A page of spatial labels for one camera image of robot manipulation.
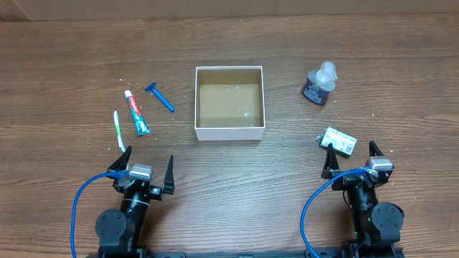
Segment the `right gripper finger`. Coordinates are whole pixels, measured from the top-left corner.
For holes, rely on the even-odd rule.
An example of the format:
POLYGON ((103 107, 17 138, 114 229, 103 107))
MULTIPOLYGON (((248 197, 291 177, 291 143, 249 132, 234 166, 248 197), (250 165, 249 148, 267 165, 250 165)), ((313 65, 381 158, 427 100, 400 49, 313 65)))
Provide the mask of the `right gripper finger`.
POLYGON ((335 176, 340 174, 339 163, 336 158, 335 150, 331 143, 327 145, 326 150, 327 150, 326 160, 325 160, 323 170, 321 173, 321 178, 332 179, 335 176))
POLYGON ((377 144, 372 140, 369 142, 369 156, 374 157, 374 156, 383 156, 383 152, 380 151, 378 148, 377 144))

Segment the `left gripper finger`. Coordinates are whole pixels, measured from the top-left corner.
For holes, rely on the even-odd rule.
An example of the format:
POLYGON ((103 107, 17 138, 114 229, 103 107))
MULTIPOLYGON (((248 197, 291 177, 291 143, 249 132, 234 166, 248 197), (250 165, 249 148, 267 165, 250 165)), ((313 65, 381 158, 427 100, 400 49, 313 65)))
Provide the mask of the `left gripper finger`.
POLYGON ((128 146, 123 154, 108 167, 108 171, 127 171, 132 146, 128 146))
POLYGON ((173 195, 174 194, 174 174, 173 174, 173 164, 174 164, 174 156, 170 155, 168 167, 166 170, 166 174, 164 176, 164 193, 173 195))

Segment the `white green soap bar pack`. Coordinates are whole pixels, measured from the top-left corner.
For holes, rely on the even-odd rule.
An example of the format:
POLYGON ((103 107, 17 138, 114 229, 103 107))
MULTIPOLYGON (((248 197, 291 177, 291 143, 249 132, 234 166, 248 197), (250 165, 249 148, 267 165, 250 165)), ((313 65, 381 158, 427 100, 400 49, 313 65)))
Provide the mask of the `white green soap bar pack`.
POLYGON ((320 137, 319 145, 327 148, 328 145, 331 144, 337 153, 350 157, 354 152, 357 141, 356 138, 350 135, 342 133, 334 128, 327 127, 320 137))

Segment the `Colgate toothpaste tube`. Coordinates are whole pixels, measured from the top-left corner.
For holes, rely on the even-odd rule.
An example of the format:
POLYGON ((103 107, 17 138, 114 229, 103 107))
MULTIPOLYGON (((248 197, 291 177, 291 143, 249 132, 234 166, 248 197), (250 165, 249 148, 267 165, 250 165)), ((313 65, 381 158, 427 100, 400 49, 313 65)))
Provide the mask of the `Colgate toothpaste tube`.
POLYGON ((141 114, 140 108, 132 92, 130 90, 126 90, 124 94, 125 94, 126 100, 130 107, 130 111, 133 117, 133 122, 136 127, 137 135, 142 136, 142 135, 146 135, 150 133, 150 130, 146 124, 146 121, 144 120, 144 117, 141 114))

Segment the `green white toothbrush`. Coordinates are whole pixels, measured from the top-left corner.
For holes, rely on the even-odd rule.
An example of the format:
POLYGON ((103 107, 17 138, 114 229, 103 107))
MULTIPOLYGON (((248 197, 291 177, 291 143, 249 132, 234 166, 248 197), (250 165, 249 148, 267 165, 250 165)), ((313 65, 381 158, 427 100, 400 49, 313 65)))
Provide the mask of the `green white toothbrush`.
POLYGON ((123 139, 122 139, 122 135, 121 135, 121 131, 120 131, 120 123, 119 123, 118 112, 116 110, 113 112, 113 120, 114 120, 115 129, 116 129, 116 133, 117 133, 118 147, 124 153, 126 151, 126 148, 125 148, 125 146, 123 144, 123 139))

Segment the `blue disposable razor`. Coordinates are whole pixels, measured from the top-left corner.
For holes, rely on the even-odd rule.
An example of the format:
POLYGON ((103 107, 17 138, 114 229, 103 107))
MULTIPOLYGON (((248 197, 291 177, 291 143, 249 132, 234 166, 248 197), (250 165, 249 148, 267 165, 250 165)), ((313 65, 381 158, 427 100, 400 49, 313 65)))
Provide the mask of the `blue disposable razor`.
POLYGON ((144 91, 155 95, 170 112, 175 111, 174 106, 156 89, 156 82, 152 82, 144 91))

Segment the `dark foam soap pump bottle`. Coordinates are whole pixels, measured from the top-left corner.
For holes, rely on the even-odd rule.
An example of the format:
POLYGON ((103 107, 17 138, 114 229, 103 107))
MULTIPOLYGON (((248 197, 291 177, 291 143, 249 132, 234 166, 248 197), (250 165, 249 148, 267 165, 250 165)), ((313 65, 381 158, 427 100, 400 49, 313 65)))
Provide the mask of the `dark foam soap pump bottle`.
POLYGON ((338 76, 333 62, 325 61, 318 70, 311 70, 307 75, 301 93, 305 99, 315 105, 325 105, 328 96, 334 91, 338 76))

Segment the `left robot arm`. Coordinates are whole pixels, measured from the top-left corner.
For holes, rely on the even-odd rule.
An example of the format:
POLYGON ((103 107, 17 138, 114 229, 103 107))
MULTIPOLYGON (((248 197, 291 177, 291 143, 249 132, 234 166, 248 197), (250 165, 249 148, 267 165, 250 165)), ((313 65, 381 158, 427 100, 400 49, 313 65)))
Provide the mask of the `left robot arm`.
POLYGON ((154 186, 151 184, 152 167, 138 163, 128 165, 131 151, 129 146, 108 167, 113 188, 123 194, 123 199, 119 209, 104 211, 95 222, 99 237, 98 257, 152 257, 153 252, 140 245, 150 201, 160 201, 163 195, 174 193, 173 156, 169 158, 163 186, 154 186))

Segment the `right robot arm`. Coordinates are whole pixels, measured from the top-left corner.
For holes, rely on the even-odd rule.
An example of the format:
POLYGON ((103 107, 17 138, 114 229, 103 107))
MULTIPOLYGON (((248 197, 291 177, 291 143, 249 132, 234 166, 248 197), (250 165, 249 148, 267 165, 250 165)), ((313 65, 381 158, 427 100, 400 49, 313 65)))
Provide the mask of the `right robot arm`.
POLYGON ((371 141, 365 174, 345 176, 333 145, 329 144, 326 149, 321 177, 333 179, 331 188, 343 194, 351 211, 355 238, 345 241, 341 247, 321 249, 321 257, 403 257, 402 249, 395 244, 400 241, 404 212, 395 204, 380 203, 375 192, 389 181, 394 164, 371 141))

